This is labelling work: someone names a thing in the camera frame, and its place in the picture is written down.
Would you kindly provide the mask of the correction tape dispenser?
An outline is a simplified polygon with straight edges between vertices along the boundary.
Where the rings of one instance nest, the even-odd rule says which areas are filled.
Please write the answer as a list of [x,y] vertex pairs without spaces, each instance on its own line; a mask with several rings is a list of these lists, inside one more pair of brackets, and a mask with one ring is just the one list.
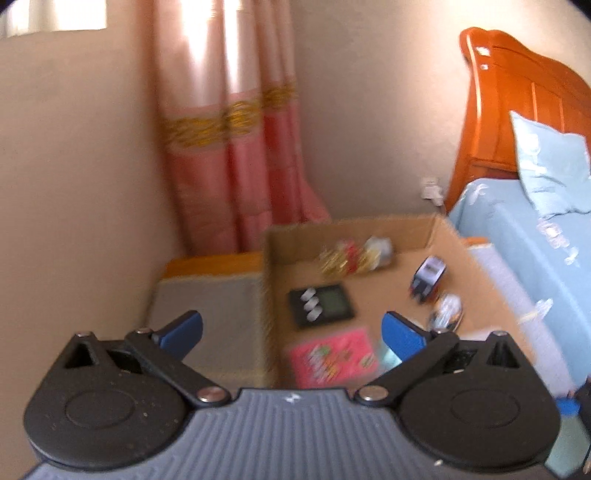
[[453,293],[439,296],[433,305],[428,326],[431,331],[455,332],[464,316],[461,298]]

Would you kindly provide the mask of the pink refill card case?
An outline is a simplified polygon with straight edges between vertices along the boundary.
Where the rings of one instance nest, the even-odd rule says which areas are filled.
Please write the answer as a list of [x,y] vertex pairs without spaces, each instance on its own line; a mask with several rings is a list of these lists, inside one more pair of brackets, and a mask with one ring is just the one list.
[[353,388],[370,379],[379,362],[365,328],[342,330],[290,347],[287,360],[297,388]]

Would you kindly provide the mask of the black toy train red wheels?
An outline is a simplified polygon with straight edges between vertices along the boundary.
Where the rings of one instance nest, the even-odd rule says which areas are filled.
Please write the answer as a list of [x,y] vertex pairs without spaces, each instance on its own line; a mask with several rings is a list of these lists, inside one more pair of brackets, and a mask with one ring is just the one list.
[[447,271],[447,264],[438,256],[427,257],[415,272],[410,296],[419,303],[431,301],[437,294]]

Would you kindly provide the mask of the black digital timer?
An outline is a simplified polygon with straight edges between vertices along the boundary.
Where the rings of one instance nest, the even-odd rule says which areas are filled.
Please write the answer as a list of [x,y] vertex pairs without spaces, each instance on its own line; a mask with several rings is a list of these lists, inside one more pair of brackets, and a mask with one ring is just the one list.
[[349,294],[341,283],[290,290],[287,300],[298,329],[351,320],[356,316]]

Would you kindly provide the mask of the capsule bottle silver cap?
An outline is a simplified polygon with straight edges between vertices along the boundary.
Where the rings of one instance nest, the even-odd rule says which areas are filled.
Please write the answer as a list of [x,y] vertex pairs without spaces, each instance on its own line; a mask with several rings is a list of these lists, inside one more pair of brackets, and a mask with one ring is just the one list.
[[345,277],[388,267],[393,257],[394,246],[391,240],[373,236],[363,243],[339,240],[334,247],[322,250],[318,261],[325,276]]

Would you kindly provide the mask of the mint green earbud case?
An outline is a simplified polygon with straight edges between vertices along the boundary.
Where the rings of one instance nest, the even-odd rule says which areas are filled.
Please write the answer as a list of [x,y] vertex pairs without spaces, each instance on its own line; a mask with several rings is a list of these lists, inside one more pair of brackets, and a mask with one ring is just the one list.
[[384,342],[381,343],[378,349],[378,360],[380,369],[383,372],[396,368],[402,362],[398,355]]

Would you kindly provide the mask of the blue floral bed sheet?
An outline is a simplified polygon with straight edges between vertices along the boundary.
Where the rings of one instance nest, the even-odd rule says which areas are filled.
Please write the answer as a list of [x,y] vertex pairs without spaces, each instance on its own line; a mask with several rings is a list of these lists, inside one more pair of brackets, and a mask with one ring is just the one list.
[[468,184],[449,214],[464,237],[486,237],[545,312],[571,378],[590,375],[590,216],[544,219],[517,180]]

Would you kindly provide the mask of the cardboard box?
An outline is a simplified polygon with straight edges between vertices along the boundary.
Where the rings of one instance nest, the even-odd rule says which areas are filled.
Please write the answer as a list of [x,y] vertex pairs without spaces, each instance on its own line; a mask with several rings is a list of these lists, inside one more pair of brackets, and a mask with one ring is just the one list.
[[[376,236],[389,238],[394,259],[384,269],[342,278],[356,316],[310,329],[298,328],[288,306],[294,289],[329,283],[322,275],[318,256],[342,240],[363,242]],[[384,313],[397,311],[420,325],[427,322],[429,307],[410,296],[409,287],[420,264],[430,255],[442,258],[448,269],[440,292],[460,296],[465,314],[459,327],[462,337],[484,330],[505,330],[530,361],[536,359],[531,342],[521,332],[517,317],[485,269],[439,215],[403,215],[274,226],[263,240],[263,301],[266,324],[264,361],[267,386],[294,387],[287,350],[315,337],[341,330],[366,328],[378,344]]]

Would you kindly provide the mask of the light blue pillow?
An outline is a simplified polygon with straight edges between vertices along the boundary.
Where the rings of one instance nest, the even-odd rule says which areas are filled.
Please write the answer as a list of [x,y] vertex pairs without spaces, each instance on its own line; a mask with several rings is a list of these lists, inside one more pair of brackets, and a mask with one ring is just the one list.
[[510,113],[519,178],[543,218],[590,212],[590,154],[587,140]]

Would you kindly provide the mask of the wooden bed headboard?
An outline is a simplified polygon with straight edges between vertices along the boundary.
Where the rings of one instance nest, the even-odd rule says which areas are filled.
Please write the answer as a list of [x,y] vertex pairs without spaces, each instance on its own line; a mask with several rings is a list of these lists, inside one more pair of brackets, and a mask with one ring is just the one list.
[[512,111],[563,133],[590,136],[590,87],[570,67],[500,30],[471,27],[459,42],[471,80],[447,210],[474,180],[519,177]]

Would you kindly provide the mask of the pink curtain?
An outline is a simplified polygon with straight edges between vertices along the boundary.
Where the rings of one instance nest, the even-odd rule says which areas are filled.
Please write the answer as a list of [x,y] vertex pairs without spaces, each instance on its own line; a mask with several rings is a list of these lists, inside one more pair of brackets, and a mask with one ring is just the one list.
[[253,251],[270,226],[327,220],[304,171],[288,3],[154,9],[163,144],[189,251]]

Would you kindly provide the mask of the wall socket plug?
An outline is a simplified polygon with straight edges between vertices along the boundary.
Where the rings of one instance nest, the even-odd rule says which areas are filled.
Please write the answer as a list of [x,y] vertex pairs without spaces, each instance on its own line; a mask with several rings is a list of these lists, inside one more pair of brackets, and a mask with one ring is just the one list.
[[423,177],[421,179],[421,198],[431,201],[436,207],[443,205],[443,188],[436,177]]

